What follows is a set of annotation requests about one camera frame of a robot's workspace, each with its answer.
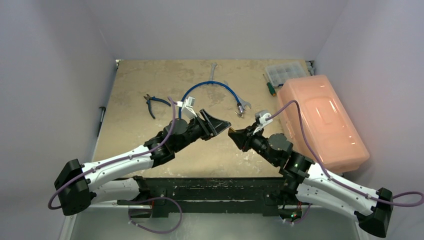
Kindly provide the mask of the silver key bunch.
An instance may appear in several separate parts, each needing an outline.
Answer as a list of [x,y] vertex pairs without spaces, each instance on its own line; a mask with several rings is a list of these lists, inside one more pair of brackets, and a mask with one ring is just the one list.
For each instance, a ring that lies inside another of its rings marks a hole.
[[244,118],[244,113],[243,112],[235,111],[234,113],[237,115],[237,117]]

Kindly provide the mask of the blue cable lock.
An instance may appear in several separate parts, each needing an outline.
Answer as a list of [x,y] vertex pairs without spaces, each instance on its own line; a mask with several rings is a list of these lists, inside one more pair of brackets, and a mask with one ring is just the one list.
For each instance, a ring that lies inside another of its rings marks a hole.
[[180,82],[171,88],[171,95],[179,101],[184,96],[194,97],[196,110],[205,109],[216,117],[222,117],[227,121],[241,120],[240,100],[237,98],[237,92],[224,83],[217,81],[204,81],[201,83],[190,84]]

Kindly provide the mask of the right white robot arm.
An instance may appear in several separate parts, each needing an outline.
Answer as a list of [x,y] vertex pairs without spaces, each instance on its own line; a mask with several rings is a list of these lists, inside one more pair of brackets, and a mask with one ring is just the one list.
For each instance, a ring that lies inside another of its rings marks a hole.
[[356,221],[359,227],[379,238],[388,233],[392,206],[390,190],[368,188],[330,171],[324,172],[311,158],[296,152],[283,133],[264,137],[256,126],[234,130],[228,136],[243,152],[255,151],[272,166],[279,168],[285,179],[280,196],[288,204],[296,200],[321,206]]

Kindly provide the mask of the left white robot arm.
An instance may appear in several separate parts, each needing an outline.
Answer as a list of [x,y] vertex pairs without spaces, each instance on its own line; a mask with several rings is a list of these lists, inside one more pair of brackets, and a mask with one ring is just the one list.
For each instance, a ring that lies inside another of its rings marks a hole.
[[70,160],[54,181],[53,197],[58,198],[58,208],[65,216],[80,213],[94,201],[100,201],[101,187],[106,184],[124,175],[166,164],[188,145],[199,139],[208,141],[231,125],[201,109],[190,121],[172,119],[156,136],[118,156],[88,163]]

